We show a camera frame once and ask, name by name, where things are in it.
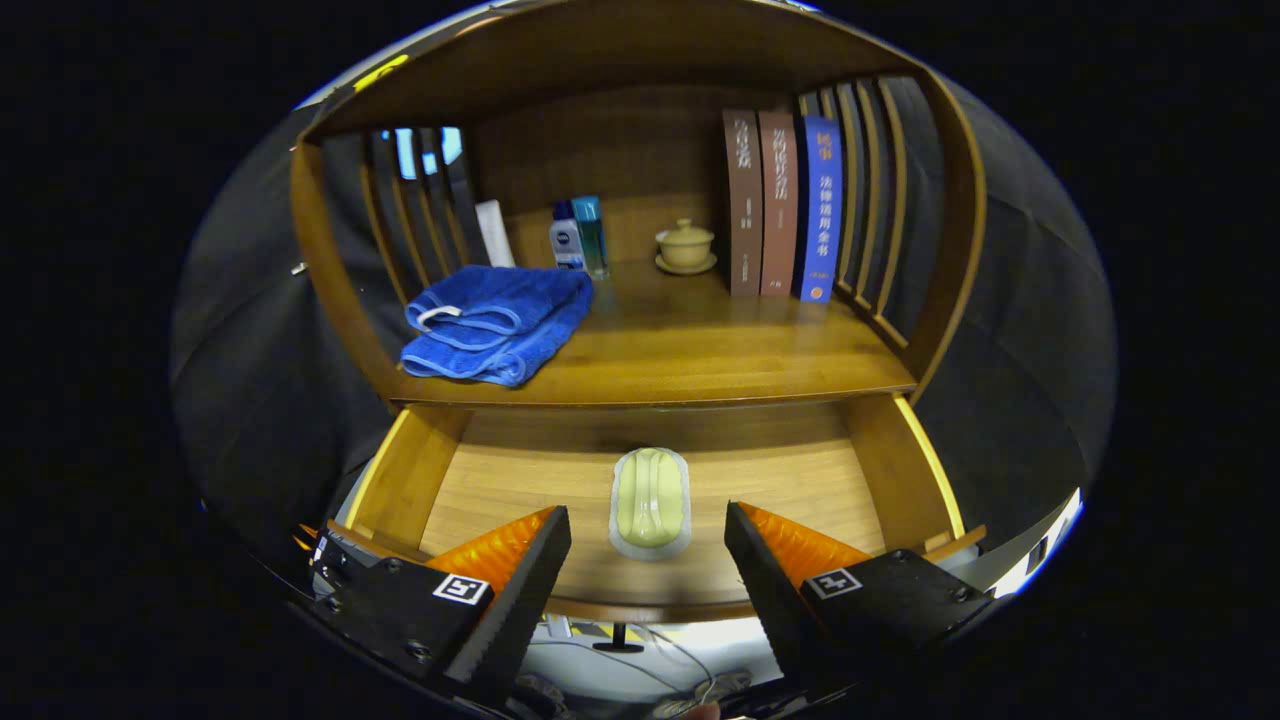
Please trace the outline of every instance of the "blue book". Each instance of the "blue book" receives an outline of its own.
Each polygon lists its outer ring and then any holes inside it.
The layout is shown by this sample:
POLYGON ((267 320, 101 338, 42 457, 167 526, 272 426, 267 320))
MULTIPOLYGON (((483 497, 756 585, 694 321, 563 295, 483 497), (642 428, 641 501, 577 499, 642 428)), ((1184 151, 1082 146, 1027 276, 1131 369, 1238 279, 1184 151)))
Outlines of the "blue book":
POLYGON ((805 196, 804 241, 797 243, 796 292, 803 302, 828 302, 836 278, 840 219, 844 208, 844 154, 840 126, 819 115, 804 115, 805 196))

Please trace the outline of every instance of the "blue bottle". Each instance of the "blue bottle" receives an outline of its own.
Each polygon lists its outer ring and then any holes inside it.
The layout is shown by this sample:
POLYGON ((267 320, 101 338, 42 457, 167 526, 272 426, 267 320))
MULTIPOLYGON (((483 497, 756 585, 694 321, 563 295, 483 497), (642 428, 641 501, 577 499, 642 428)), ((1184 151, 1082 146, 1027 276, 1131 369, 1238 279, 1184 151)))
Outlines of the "blue bottle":
POLYGON ((577 220, 582 241, 586 272, 595 279, 609 277, 609 263, 604 252, 604 225, 600 223, 600 199, 595 195, 575 197, 573 219, 577 220))

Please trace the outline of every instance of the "soap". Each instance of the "soap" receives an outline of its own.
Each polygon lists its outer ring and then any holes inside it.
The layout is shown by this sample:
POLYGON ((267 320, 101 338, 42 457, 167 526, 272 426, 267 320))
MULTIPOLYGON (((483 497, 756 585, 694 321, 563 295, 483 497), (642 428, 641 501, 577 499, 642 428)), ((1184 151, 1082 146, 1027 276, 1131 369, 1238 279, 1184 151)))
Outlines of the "soap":
POLYGON ((618 474, 618 534, 639 547, 660 547, 676 539, 685 521, 680 466, 669 454, 643 448, 618 474))

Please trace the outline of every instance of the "blue light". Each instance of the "blue light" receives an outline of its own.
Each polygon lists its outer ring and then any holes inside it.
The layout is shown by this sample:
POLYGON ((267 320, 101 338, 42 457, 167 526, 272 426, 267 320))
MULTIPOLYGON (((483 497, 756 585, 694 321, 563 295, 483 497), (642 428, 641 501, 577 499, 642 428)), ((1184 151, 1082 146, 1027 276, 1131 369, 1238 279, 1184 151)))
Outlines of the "blue light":
MULTIPOLYGON (((444 150, 444 163, 449 164, 458 159, 462 154, 462 133, 458 128, 443 128, 444 137, 440 145, 444 150)), ((383 131, 383 140, 390 138, 390 133, 383 131)), ((413 129, 412 128, 396 128, 396 141, 399 150, 399 165, 401 177, 404 179, 417 179, 417 164, 413 163, 413 129)), ((439 164, 435 161, 435 152, 422 154, 422 167, 426 168, 426 174, 434 176, 439 172, 439 164)))

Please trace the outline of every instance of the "open drawer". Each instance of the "open drawer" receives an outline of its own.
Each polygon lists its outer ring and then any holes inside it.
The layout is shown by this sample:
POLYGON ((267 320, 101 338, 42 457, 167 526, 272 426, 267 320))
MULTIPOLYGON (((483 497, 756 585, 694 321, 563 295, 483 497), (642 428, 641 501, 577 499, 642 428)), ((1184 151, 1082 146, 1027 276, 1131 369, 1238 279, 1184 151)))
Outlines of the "open drawer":
POLYGON ((870 555, 946 552, 974 539, 899 395, 699 410, 410 405, 338 523, 385 552, 426 560, 566 505, 573 544, 548 611, 700 621, 753 614, 723 542, 730 500, 870 555), (623 557, 608 539, 613 465, 641 446, 669 447, 689 462, 692 542, 660 562, 623 557))

